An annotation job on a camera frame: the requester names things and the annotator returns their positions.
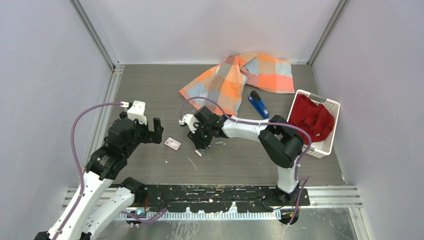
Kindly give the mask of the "blue stapler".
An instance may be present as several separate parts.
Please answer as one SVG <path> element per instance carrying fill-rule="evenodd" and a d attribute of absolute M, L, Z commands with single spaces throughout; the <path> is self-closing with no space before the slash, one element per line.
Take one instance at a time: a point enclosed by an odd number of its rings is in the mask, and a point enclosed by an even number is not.
<path fill-rule="evenodd" d="M 252 90 L 250 92 L 250 94 L 248 96 L 248 101 L 250 102 L 250 104 L 255 108 L 255 110 L 259 113 L 259 115 L 263 119 L 267 119 L 270 116 L 270 113 L 269 113 L 267 107 L 265 106 L 261 97 L 259 96 L 259 94 L 255 90 Z"/>

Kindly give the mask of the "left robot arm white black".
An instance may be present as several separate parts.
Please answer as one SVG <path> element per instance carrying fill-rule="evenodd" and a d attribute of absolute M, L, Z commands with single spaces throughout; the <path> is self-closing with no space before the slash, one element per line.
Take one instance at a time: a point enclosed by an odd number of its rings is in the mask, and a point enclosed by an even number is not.
<path fill-rule="evenodd" d="M 128 177 L 106 203 L 95 208 L 135 149 L 140 144 L 160 144 L 163 131 L 158 117 L 153 118 L 153 130 L 149 130 L 148 124 L 121 112 L 109 128 L 104 144 L 91 155 L 82 184 L 60 218 L 48 231 L 37 233 L 35 239 L 96 240 L 119 213 L 130 205 L 138 207 L 145 203 L 146 186 Z"/>

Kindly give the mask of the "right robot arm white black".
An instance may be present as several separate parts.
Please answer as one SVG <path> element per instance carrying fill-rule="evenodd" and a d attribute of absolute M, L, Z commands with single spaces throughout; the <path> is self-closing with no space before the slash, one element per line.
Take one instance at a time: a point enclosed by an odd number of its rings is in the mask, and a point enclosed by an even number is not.
<path fill-rule="evenodd" d="M 270 160 L 277 165 L 279 202 L 288 206 L 297 199 L 299 180 L 296 164 L 303 152 L 304 139 L 282 116 L 275 115 L 263 120 L 243 119 L 218 115 L 204 106 L 195 114 L 181 116 L 179 125 L 189 128 L 187 136 L 200 154 L 210 148 L 213 138 L 259 142 Z"/>

